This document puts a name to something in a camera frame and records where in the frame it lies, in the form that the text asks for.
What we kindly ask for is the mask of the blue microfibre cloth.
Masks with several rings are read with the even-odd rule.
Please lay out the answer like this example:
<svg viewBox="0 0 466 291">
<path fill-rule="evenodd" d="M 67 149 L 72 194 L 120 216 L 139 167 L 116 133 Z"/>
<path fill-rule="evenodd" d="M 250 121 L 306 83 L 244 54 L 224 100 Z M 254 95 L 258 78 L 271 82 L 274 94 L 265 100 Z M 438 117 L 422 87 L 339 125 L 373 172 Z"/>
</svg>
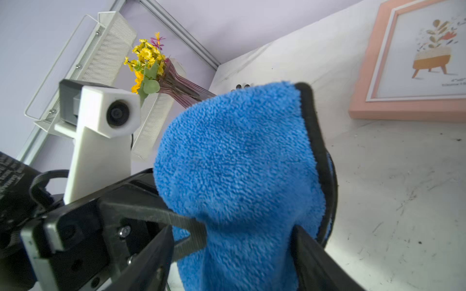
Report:
<svg viewBox="0 0 466 291">
<path fill-rule="evenodd" d="M 277 82 L 193 105 L 161 139 L 154 178 L 166 205 L 205 225 L 206 247 L 177 262 L 187 291 L 295 291 L 298 225 L 327 213 L 325 144 L 312 88 Z"/>
</svg>

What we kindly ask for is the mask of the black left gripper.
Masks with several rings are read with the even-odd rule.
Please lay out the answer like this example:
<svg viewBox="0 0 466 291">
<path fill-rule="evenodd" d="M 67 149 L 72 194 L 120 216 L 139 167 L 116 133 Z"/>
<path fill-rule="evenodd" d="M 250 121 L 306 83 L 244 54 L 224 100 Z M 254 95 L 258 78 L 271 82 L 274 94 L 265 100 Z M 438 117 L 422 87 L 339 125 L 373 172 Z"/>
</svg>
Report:
<svg viewBox="0 0 466 291">
<path fill-rule="evenodd" d="M 169 210 L 147 169 L 25 225 L 21 239 L 42 290 L 95 291 L 111 283 L 109 255 L 113 262 L 132 255 L 119 235 L 126 224 L 187 230 L 174 243 L 174 262 L 206 247 L 205 225 Z"/>
</svg>

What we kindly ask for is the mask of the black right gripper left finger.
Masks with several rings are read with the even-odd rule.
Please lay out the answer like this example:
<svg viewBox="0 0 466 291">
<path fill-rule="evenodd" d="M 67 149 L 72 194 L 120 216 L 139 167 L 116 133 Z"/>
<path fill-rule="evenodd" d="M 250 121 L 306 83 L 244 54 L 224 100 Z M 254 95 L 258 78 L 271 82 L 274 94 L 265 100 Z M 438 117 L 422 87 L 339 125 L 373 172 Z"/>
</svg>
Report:
<svg viewBox="0 0 466 291">
<path fill-rule="evenodd" d="M 106 226 L 111 283 L 107 291 L 163 291 L 174 254 L 172 227 Z"/>
</svg>

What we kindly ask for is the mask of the pink picture frame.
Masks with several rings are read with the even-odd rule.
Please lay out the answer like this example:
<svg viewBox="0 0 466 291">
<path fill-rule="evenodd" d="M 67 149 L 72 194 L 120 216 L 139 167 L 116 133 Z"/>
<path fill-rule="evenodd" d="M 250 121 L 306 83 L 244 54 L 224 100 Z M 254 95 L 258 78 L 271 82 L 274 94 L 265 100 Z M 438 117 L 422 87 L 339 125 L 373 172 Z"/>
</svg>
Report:
<svg viewBox="0 0 466 291">
<path fill-rule="evenodd" d="M 349 115 L 368 120 L 465 121 L 465 2 L 382 3 Z"/>
</svg>

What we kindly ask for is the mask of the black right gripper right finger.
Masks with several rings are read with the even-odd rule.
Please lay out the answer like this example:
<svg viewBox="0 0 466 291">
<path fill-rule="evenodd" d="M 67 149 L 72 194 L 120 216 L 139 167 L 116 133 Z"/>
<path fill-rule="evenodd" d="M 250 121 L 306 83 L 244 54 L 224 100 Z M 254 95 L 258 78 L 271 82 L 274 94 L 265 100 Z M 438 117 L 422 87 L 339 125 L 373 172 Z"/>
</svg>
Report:
<svg viewBox="0 0 466 291">
<path fill-rule="evenodd" d="M 291 254 L 300 291 L 363 291 L 301 226 L 294 226 Z"/>
</svg>

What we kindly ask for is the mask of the sunflower bouquet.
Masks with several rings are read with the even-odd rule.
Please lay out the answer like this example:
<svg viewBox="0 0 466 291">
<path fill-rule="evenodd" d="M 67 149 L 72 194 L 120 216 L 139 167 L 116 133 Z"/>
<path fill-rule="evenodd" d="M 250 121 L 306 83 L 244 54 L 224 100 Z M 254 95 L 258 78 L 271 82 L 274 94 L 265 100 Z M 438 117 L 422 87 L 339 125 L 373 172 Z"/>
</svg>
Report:
<svg viewBox="0 0 466 291">
<path fill-rule="evenodd" d="M 160 32 L 155 33 L 154 37 L 140 39 L 139 45 L 132 49 L 135 59 L 125 58 L 123 65 L 127 66 L 135 75 L 135 84 L 131 88 L 132 93 L 136 93 L 143 105 L 146 98 L 160 91 L 161 77 L 167 68 L 167 58 L 163 54 L 162 41 L 164 37 Z"/>
</svg>

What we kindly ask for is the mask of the dark glass vase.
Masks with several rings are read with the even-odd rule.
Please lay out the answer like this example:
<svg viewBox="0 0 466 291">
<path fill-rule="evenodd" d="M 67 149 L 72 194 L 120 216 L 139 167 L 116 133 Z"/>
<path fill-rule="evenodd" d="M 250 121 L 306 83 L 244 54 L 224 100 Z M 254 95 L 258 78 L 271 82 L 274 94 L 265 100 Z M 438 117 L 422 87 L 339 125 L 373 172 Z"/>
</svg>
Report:
<svg viewBox="0 0 466 291">
<path fill-rule="evenodd" d="M 196 85 L 178 74 L 175 62 L 166 60 L 164 74 L 159 79 L 160 93 L 164 93 L 176 100 L 185 109 L 216 97 L 212 92 Z"/>
</svg>

